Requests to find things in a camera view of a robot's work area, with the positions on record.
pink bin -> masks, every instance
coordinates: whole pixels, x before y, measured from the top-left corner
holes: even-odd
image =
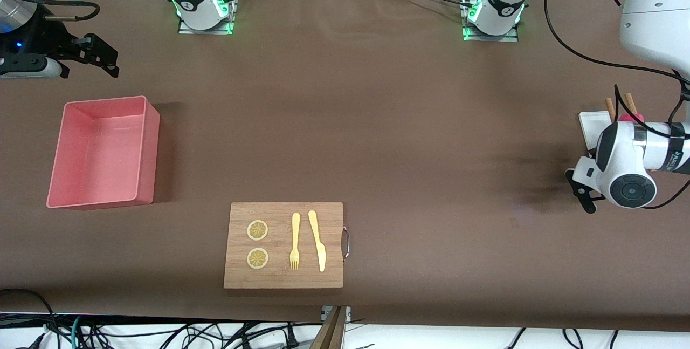
[[[153,202],[160,114],[146,97],[65,105],[50,209],[105,209]]]

brown table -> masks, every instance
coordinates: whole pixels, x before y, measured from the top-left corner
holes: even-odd
[[[165,0],[94,1],[68,27],[118,49],[119,79],[71,64],[0,83],[3,288],[60,312],[313,320],[346,304],[371,323],[690,330],[688,196],[591,216],[563,177],[578,112],[618,83],[665,120],[678,84],[572,56],[541,0],[518,44],[464,42],[433,0],[241,0],[227,37],[178,36]],[[611,0],[551,2],[573,47],[643,63]],[[129,95],[162,116],[155,203],[47,209],[62,105]],[[660,197],[685,181],[655,177]],[[224,290],[229,207],[252,201],[344,202],[344,288]]]

wooden fork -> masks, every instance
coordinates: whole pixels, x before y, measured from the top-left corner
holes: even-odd
[[[298,238],[300,237],[300,213],[293,213],[293,250],[290,252],[290,268],[296,271],[300,268],[300,253],[298,252]]]

citrus slice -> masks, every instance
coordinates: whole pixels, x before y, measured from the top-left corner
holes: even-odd
[[[268,225],[264,221],[252,221],[247,227],[247,236],[254,241],[262,240],[268,234]]]
[[[254,248],[247,255],[247,264],[255,270],[263,268],[268,263],[268,252],[264,248]]]

cutting board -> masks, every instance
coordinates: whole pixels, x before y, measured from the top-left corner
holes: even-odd
[[[321,243],[326,246],[326,268],[319,270],[314,234],[307,213],[314,210],[319,219]],[[292,217],[300,213],[300,267],[290,269],[293,248]],[[268,234],[259,241],[249,238],[247,228],[261,220]],[[342,202],[234,202],[227,230],[224,288],[342,288],[343,257]],[[254,248],[268,252],[268,262],[254,269],[247,255]]]

